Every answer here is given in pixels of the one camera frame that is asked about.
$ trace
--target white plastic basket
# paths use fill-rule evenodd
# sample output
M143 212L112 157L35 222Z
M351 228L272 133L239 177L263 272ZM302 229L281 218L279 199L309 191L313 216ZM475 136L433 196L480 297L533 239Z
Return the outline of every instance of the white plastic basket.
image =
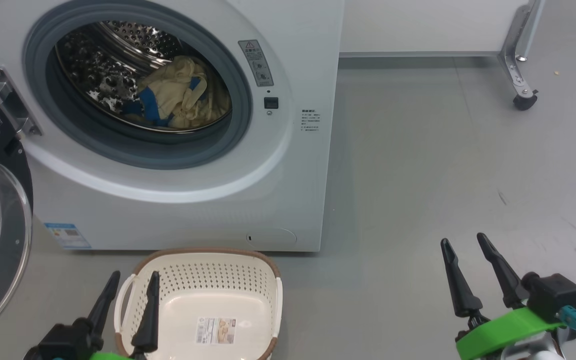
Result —
M134 350L131 341L142 321L153 271L160 276L159 328L158 349L146 354L149 360L270 358L282 319L279 270L262 253L230 248L163 250L140 262L115 301L120 355L128 357ZM216 333L210 328L217 328Z

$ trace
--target door hinge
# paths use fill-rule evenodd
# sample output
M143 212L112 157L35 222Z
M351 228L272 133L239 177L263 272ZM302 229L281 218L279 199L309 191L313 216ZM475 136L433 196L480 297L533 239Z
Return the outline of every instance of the door hinge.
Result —
M43 135L2 66L0 66L0 109L10 120L18 138L25 135Z

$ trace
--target washing machine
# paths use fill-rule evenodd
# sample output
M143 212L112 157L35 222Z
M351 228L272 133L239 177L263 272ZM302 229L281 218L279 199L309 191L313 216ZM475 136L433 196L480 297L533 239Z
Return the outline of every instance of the washing machine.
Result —
M0 0L0 126L20 142L2 146L27 158L35 216L66 249L319 250L343 5ZM151 122L141 84L178 57L212 117Z

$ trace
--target green bracket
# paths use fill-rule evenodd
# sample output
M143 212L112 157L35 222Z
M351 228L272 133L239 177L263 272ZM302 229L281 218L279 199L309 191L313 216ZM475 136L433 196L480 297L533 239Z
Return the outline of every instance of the green bracket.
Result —
M561 322L547 323L527 307L522 307L471 330L457 341L457 352L461 360L475 360L532 335L562 326Z
M130 358L117 355L110 352L96 352L92 354L90 360L130 360Z

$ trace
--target gray rubber seal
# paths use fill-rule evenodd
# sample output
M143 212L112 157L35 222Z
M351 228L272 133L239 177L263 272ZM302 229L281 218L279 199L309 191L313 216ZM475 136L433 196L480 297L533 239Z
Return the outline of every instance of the gray rubber seal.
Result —
M70 84L57 62L57 41L82 25L105 20L151 25L201 53L222 77L232 112L205 129L164 134L119 123L95 109ZM73 0L44 14L26 41L25 75L50 120L90 150L117 162L147 169L185 169L222 157L250 124L250 86L233 55L207 30L167 7L145 0Z

